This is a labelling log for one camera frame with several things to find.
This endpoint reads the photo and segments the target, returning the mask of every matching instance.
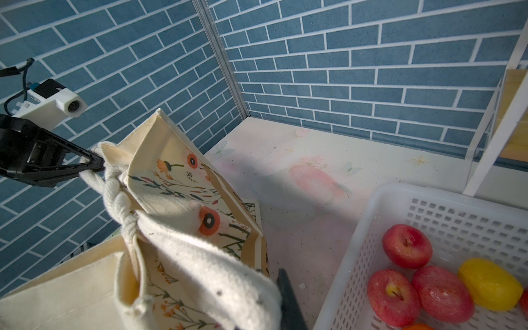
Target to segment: white table surface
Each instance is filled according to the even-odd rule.
[[[241,197],[259,200],[271,277],[286,269],[308,328],[376,187],[461,193],[466,183],[463,159],[257,118],[205,156]],[[494,166],[476,196],[528,209],[527,192],[527,172]]]

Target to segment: orange fruit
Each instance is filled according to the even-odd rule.
[[[427,324],[415,324],[407,328],[403,328],[403,330],[434,330],[434,329],[428,326]]]

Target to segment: white plastic basket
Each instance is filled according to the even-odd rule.
[[[396,269],[383,252],[385,231],[397,223],[420,229],[433,245],[431,264],[452,272],[470,257],[494,261],[528,285],[528,211],[410,184],[386,184],[372,194],[319,313],[314,330],[394,329],[379,320],[366,295],[370,276]],[[504,313],[476,306],[461,324],[441,323],[422,311],[418,323],[436,330],[528,329],[518,307]]]

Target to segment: camera lens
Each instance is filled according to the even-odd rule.
[[[74,112],[77,109],[79,109],[80,106],[81,106],[81,103],[79,101],[73,101],[70,103],[70,105],[68,105],[68,111]]]

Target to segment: butterfly drawing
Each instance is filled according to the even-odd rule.
[[[216,146],[216,152],[214,153],[214,160],[217,161],[222,156],[227,156],[234,153],[234,149],[224,149],[227,141],[222,142]]]
[[[361,167],[353,167],[351,162],[347,162],[347,163],[343,166],[343,169],[346,171],[346,173],[347,173],[348,175],[354,175],[354,174],[356,174],[357,172],[359,172],[359,171],[362,170]]]

